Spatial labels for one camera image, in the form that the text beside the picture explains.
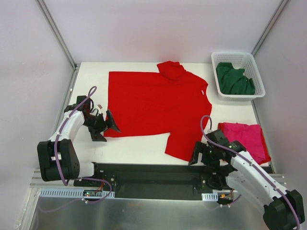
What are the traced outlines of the white plastic basket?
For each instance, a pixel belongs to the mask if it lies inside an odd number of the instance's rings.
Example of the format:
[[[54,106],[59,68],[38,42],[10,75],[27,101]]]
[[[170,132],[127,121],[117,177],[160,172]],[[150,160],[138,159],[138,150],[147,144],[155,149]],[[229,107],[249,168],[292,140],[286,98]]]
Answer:
[[[252,101],[264,97],[264,85],[251,53],[213,52],[213,74],[221,101]]]

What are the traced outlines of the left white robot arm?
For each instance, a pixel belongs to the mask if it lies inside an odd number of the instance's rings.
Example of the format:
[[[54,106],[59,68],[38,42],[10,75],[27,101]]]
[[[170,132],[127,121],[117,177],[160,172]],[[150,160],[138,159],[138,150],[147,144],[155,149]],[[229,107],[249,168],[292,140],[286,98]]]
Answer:
[[[112,129],[119,132],[112,113],[103,114],[94,111],[94,102],[85,95],[78,96],[76,103],[64,109],[64,117],[56,132],[47,140],[37,145],[41,178],[45,182],[84,178],[90,186],[101,183],[102,175],[96,171],[95,162],[80,163],[73,146],[79,129],[88,128],[93,142],[106,142],[103,132]]]

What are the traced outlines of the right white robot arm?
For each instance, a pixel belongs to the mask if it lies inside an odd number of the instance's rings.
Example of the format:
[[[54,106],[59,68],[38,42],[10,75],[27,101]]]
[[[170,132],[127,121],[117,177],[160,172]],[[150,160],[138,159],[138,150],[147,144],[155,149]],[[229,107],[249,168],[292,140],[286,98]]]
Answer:
[[[298,230],[305,222],[304,204],[297,190],[288,190],[271,177],[237,140],[230,142],[221,130],[195,143],[189,165],[200,161],[213,170],[205,185],[213,190],[231,188],[262,214],[271,230]]]

